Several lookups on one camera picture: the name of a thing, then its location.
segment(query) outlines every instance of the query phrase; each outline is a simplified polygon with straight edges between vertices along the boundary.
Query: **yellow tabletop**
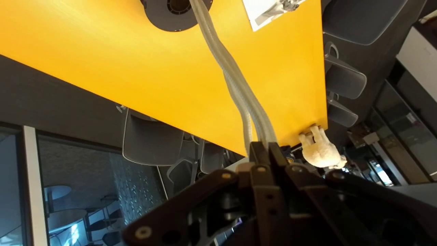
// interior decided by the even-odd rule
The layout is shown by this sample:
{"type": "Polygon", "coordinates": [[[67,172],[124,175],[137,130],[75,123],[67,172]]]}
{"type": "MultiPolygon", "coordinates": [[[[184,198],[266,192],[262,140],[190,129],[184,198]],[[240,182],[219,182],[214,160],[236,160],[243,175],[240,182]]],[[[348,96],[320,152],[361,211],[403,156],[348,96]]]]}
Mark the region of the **yellow tabletop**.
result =
{"type": "MultiPolygon", "coordinates": [[[[210,8],[281,145],[326,127],[320,4],[306,0],[255,33],[242,0],[210,8]]],[[[139,0],[0,0],[0,54],[244,153],[242,121],[198,26],[163,32],[139,0]]]]}

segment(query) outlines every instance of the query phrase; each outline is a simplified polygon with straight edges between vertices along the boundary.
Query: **black machine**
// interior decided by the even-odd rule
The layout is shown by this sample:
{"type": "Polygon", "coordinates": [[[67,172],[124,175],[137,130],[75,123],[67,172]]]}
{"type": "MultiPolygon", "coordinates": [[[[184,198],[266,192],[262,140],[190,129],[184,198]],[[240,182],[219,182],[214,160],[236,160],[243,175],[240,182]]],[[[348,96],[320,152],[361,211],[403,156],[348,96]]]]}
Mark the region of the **black machine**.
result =
{"type": "Polygon", "coordinates": [[[219,170],[130,224],[124,242],[225,246],[437,245],[437,209],[341,171],[291,166],[253,142],[247,171],[219,170]]]}

